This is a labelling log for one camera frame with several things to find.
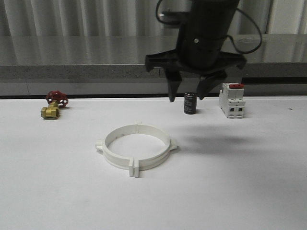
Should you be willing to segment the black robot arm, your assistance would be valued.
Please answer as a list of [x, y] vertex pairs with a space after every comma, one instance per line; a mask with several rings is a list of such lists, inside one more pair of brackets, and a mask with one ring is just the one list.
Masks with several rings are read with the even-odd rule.
[[182, 82], [181, 72], [198, 74], [196, 94], [203, 99], [227, 78], [226, 69], [242, 69], [246, 59], [242, 54], [221, 51], [238, 6], [237, 0], [194, 0], [189, 12], [174, 12], [179, 27], [176, 48], [147, 55], [147, 71], [163, 68], [171, 102]]

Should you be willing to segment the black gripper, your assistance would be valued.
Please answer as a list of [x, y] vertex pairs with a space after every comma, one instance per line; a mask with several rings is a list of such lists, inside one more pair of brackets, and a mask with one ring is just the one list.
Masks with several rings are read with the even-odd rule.
[[182, 82], [180, 71], [201, 75], [196, 93], [203, 100], [227, 78], [226, 68], [242, 69], [247, 62], [242, 54], [221, 51], [226, 36], [207, 39], [191, 33], [189, 28], [187, 24], [181, 25], [175, 49], [145, 57], [147, 72], [154, 68], [165, 69], [170, 102], [175, 101]]

